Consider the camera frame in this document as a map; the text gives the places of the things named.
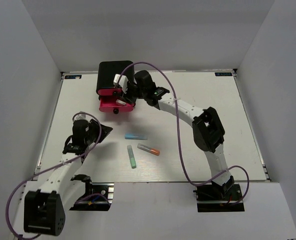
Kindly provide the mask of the pink top drawer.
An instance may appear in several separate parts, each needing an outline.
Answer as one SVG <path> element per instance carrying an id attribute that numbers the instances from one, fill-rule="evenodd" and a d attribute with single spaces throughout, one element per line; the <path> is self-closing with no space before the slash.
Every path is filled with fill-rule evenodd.
<path id="1" fill-rule="evenodd" d="M 97 94 L 101 97 L 103 96 L 117 96 L 122 93 L 122 88 L 115 88 L 115 87 L 109 87 L 109 88 L 100 88 L 97 90 Z"/>

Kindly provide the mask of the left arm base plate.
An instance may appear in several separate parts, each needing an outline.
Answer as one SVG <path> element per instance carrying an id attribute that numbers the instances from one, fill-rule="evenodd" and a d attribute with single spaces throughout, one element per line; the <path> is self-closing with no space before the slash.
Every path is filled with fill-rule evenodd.
<path id="1" fill-rule="evenodd" d="M 106 212 L 110 209 L 114 195 L 114 183 L 95 183 L 85 184 L 82 192 L 70 211 L 79 212 Z"/>

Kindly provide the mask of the blue highlighter pen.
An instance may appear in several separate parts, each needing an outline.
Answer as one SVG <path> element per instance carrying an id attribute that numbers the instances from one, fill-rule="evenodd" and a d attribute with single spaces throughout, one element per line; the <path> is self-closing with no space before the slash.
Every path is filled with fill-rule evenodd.
<path id="1" fill-rule="evenodd" d="M 124 137 L 126 140 L 148 140 L 148 137 L 143 134 L 126 133 Z"/>

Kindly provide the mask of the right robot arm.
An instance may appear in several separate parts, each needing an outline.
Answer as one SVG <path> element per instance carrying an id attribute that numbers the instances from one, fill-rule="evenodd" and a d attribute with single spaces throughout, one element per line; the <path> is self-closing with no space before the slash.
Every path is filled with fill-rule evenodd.
<path id="1" fill-rule="evenodd" d="M 225 130 L 213 107 L 202 109 L 180 100 L 168 89 L 156 86 L 146 70 L 134 74 L 132 81 L 125 75 L 116 74 L 113 84 L 122 89 L 127 100 L 144 99 L 148 105 L 187 123 L 192 128 L 194 143 L 207 158 L 214 195 L 223 200 L 231 194 L 234 178 L 224 155 Z"/>

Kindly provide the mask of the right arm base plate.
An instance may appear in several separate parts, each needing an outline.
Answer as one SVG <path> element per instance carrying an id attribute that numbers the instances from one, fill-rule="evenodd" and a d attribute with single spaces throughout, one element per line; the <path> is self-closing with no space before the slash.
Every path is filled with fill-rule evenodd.
<path id="1" fill-rule="evenodd" d="M 234 184 L 225 195 L 217 192 L 211 184 L 197 187 L 193 190 L 196 196 L 199 213 L 227 213 L 244 212 L 244 203 L 241 200 L 242 192 L 239 184 Z"/>

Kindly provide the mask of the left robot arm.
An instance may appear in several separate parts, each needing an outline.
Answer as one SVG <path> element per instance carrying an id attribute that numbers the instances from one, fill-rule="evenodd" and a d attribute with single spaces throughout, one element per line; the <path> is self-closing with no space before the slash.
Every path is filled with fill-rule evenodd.
<path id="1" fill-rule="evenodd" d="M 61 234 L 66 211 L 85 207 L 88 200 L 101 198 L 110 205 L 101 191 L 95 192 L 91 177 L 78 174 L 91 146 L 101 143 L 113 129 L 94 119 L 77 119 L 72 135 L 63 147 L 59 167 L 36 190 L 28 191 L 24 198 L 23 230 L 37 235 Z"/>

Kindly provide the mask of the pink drawer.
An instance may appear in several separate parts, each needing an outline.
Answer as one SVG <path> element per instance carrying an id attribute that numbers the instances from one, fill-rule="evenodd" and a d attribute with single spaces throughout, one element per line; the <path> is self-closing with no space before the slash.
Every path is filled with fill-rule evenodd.
<path id="1" fill-rule="evenodd" d="M 100 88 L 97 90 L 97 94 L 101 97 L 103 96 L 117 96 L 122 93 L 122 88 L 115 88 L 115 87 L 109 87 L 109 88 Z"/>
<path id="2" fill-rule="evenodd" d="M 127 113 L 133 111 L 134 107 L 127 103 L 127 105 L 117 105 L 116 100 L 119 100 L 116 96 L 101 96 L 99 110 L 104 113 Z"/>

